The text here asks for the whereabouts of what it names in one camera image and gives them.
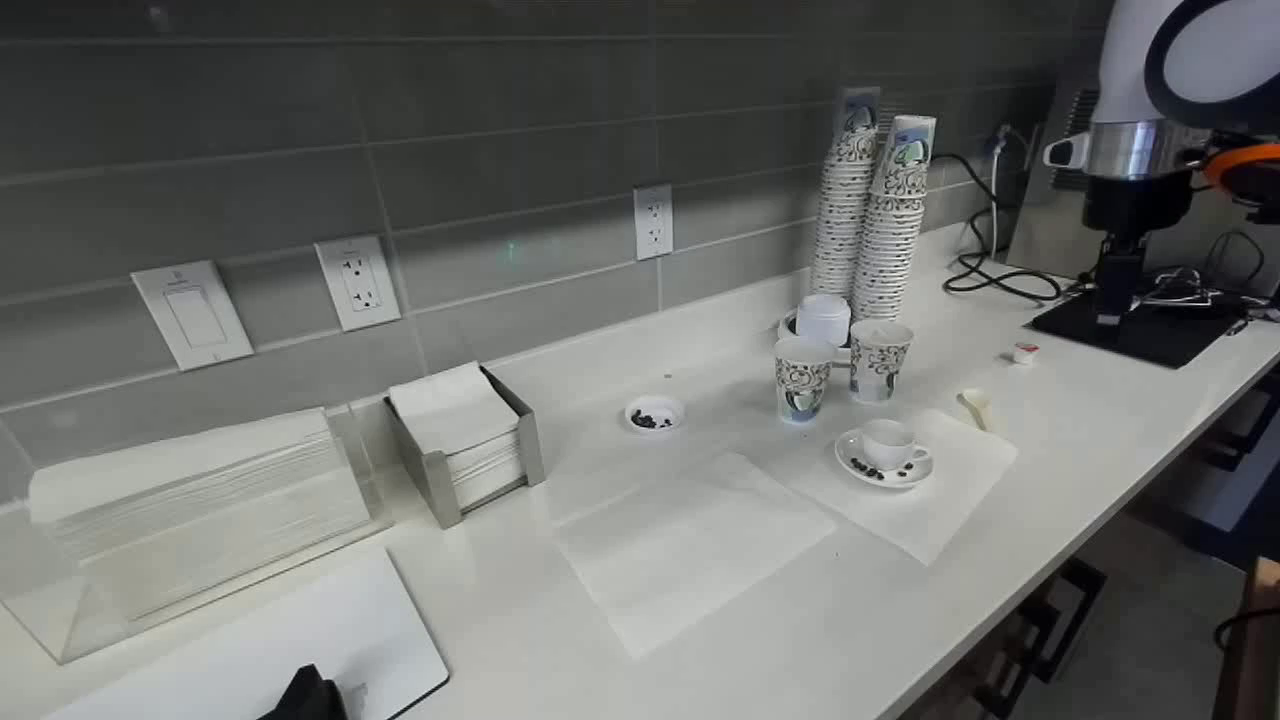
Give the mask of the black robot base mat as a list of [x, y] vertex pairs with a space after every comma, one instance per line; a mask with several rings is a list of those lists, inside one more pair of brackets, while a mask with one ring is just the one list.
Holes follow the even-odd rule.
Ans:
[[1118, 325], [1100, 325], [1095, 295], [1076, 293], [1076, 295], [1060, 301], [1055, 307], [1039, 312], [1030, 322], [1030, 334], [1087, 345], [1100, 354], [1114, 354], [1128, 359], [1159, 364], [1159, 368], [1182, 368], [1208, 345], [1216, 345], [1220, 335], [1226, 335], [1238, 325], [1242, 325], [1242, 312], [1224, 301], [1211, 301], [1208, 307], [1147, 307], [1147, 303], [1138, 303]]

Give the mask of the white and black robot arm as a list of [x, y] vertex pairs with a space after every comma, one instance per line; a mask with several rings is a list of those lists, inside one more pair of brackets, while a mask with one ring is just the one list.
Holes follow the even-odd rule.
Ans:
[[1280, 0], [1114, 0], [1087, 130], [1044, 150], [1046, 169], [1084, 177], [1095, 295], [1134, 301], [1142, 242], [1182, 219], [1195, 180], [1273, 226], [1275, 142]]

